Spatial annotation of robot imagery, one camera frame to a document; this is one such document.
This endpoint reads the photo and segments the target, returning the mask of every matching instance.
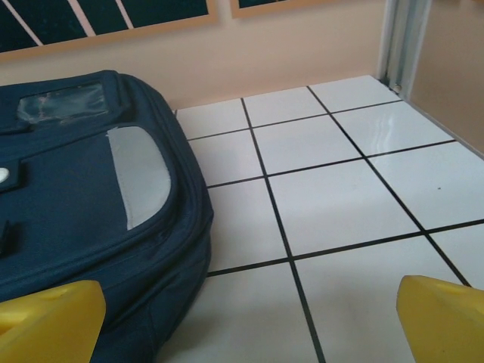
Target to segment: floor tile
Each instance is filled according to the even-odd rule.
[[[158,363],[317,362],[288,264],[206,280]]]
[[[249,127],[240,99],[185,108],[176,117],[188,139]]]
[[[296,263],[327,363],[413,362],[396,311],[400,280],[459,283],[424,237]]]
[[[484,225],[432,234],[435,242],[473,287],[484,290]]]
[[[190,141],[207,185],[262,175],[249,131]]]
[[[371,162],[425,228],[484,218],[484,162],[457,142]]]
[[[293,254],[417,231],[365,161],[269,180]]]
[[[405,102],[334,115],[366,155],[452,140]]]
[[[244,98],[252,126],[321,115],[324,108],[306,87]]]
[[[311,89],[331,112],[400,99],[372,76],[321,83]]]
[[[267,173],[360,157],[329,116],[254,129]]]
[[[265,181],[209,192],[215,210],[210,271],[287,257]]]

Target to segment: white button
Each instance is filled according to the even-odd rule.
[[[0,183],[3,183],[5,180],[8,179],[10,172],[7,168],[0,168]]]

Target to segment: beige wall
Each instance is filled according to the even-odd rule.
[[[375,74],[385,0],[339,0],[220,24],[0,64],[0,84],[102,69],[137,76],[173,108]]]
[[[411,100],[484,153],[484,4],[433,0]]]

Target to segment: wooden frame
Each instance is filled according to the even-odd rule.
[[[191,17],[188,19],[170,21],[168,23],[121,30],[119,32],[101,34],[99,36],[20,49],[18,51],[6,51],[5,53],[0,53],[0,62],[18,61],[29,57],[52,54],[59,51],[74,51],[91,46],[117,42],[120,40],[133,39],[141,36],[153,36],[156,34],[172,32],[174,30],[215,24],[219,20],[216,1],[217,0],[206,0],[208,15],[203,15],[201,17]]]
[[[286,0],[283,2],[277,1],[271,4],[256,5],[250,8],[240,8],[238,0],[230,0],[232,17],[255,17],[257,15],[270,14],[278,11],[292,10],[297,8],[304,8],[306,6],[324,4],[334,2],[335,0]]]

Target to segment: yellow plastic piece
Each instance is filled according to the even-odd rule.
[[[0,362],[88,363],[106,304],[96,281],[0,303]]]
[[[417,363],[484,362],[484,291],[405,276],[397,311]]]

